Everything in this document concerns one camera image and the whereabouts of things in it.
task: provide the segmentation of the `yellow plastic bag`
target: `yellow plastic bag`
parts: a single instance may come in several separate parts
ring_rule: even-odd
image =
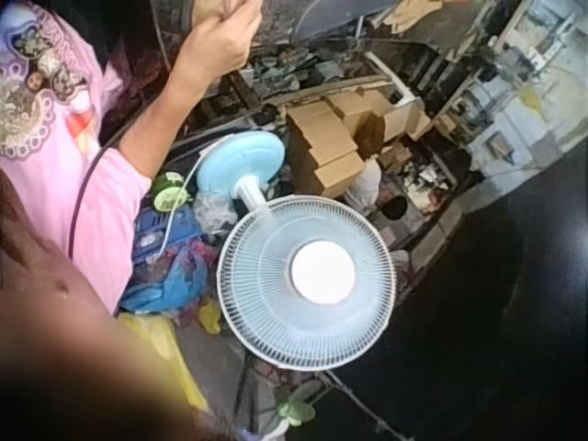
[[[147,341],[169,364],[182,385],[190,405],[207,412],[209,404],[190,375],[180,348],[175,340],[174,326],[161,315],[132,315],[123,313],[119,321]]]

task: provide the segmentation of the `white fan guard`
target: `white fan guard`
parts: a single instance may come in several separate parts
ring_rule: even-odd
[[[346,250],[355,268],[351,292],[335,304],[306,299],[292,281],[297,252],[319,241]],[[217,276],[220,305],[243,344],[299,371],[364,354],[387,327],[396,290],[378,232],[345,205],[307,196],[270,201],[243,218],[222,249]]]

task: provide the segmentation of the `plastic bag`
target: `plastic bag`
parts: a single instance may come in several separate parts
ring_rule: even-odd
[[[175,339],[174,326],[169,319],[161,315],[139,316],[123,313],[120,314],[119,321],[140,335],[164,358],[179,380],[190,405],[208,412],[209,404],[190,375]]]
[[[228,231],[239,220],[232,199],[217,193],[197,193],[193,209],[202,231],[206,234]]]

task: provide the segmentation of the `power cord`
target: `power cord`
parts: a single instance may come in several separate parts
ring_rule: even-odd
[[[82,200],[84,199],[84,193],[86,188],[88,187],[88,182],[90,181],[90,177],[96,170],[96,166],[100,162],[100,159],[104,156],[107,150],[115,145],[120,138],[120,136],[126,132],[129,127],[135,122],[135,119],[139,117],[142,113],[145,106],[149,103],[145,103],[143,107],[141,107],[134,115],[133,118],[129,120],[124,126],[117,130],[117,132],[110,137],[106,144],[100,149],[100,151],[96,154],[92,163],[90,163],[90,167],[88,168],[87,172],[85,172],[84,180],[82,181],[82,185],[80,185],[80,191],[78,191],[77,199],[75,200],[75,205],[73,206],[73,215],[72,215],[72,222],[70,223],[70,234],[69,234],[69,241],[67,245],[67,256],[74,260],[74,242],[75,242],[75,229],[77,226],[77,218],[80,215],[80,208],[82,207]]]

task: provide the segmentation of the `cardboard box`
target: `cardboard box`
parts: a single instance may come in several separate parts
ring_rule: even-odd
[[[288,124],[288,163],[296,189],[341,196],[364,167],[347,127],[324,102],[291,109]]]
[[[401,136],[405,132],[416,130],[419,114],[424,109],[423,101],[420,98],[404,106],[395,107],[377,90],[361,90],[360,93],[363,94],[372,111],[384,118],[385,142]]]
[[[300,124],[303,124],[305,121],[315,119],[325,114],[333,115],[335,119],[338,119],[331,110],[331,108],[324,101],[318,101],[316,103],[307,104],[304,106],[293,107],[288,110],[288,119],[298,126]]]
[[[451,132],[458,127],[455,121],[447,114],[439,118],[436,126],[437,130],[439,130],[439,133],[441,133],[446,138],[449,138]]]
[[[338,198],[343,195],[356,177],[364,170],[365,164],[357,153],[350,153],[311,175],[294,176],[294,185],[303,194]]]
[[[413,157],[410,149],[404,147],[400,141],[395,141],[391,146],[384,147],[378,161],[384,170],[398,173],[403,165]]]
[[[413,141],[419,141],[421,137],[431,129],[431,126],[431,119],[421,110],[414,130],[407,130],[406,132]]]
[[[288,163],[292,174],[307,175],[357,150],[347,129],[326,103],[294,107],[288,112]]]
[[[356,92],[330,95],[325,98],[325,101],[343,121],[352,137],[372,113],[371,105]]]

